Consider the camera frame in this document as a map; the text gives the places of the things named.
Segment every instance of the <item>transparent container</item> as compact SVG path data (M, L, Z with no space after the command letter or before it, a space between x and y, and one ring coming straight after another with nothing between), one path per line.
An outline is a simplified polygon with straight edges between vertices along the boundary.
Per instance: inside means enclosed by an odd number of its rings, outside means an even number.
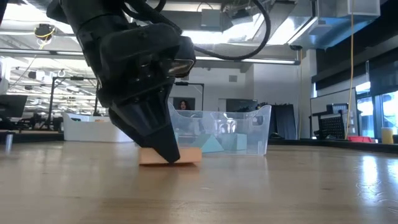
M258 155L267 153L271 106L248 113L175 110L169 103L175 137L181 147L203 153Z

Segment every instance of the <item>red object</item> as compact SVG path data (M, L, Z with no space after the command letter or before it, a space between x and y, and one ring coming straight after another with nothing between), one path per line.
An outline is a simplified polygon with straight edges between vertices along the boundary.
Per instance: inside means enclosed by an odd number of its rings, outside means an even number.
M363 136L348 136L347 139L353 142L369 142L372 143L372 139L370 137Z

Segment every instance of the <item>wooden table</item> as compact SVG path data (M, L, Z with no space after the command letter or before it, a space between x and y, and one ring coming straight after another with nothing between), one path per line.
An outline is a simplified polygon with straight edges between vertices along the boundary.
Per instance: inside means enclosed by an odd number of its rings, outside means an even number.
M0 223L398 223L398 157L270 146L139 167L133 144L15 144L0 153Z

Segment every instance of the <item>window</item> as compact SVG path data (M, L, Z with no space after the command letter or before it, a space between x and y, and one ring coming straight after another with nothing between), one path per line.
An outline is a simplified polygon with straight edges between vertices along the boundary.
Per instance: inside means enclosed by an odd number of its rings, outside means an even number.
M382 125L393 128L397 134L398 128L398 91L382 95Z
M362 136L374 138L373 102L371 97L357 101Z
M366 82L355 87L356 94L369 93L371 91L371 82Z

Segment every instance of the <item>teal block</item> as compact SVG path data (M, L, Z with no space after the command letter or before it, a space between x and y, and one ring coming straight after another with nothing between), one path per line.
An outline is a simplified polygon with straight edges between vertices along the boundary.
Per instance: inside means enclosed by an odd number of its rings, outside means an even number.
M248 148L248 136L246 134L222 134L221 145L224 150L246 150Z
M212 134L201 134L191 147L199 147L202 153L206 152L222 152L224 151L221 144Z
M235 138L236 134L222 134L221 135L221 145L224 150L235 150Z
M236 134L236 150L248 149L248 136L247 134Z

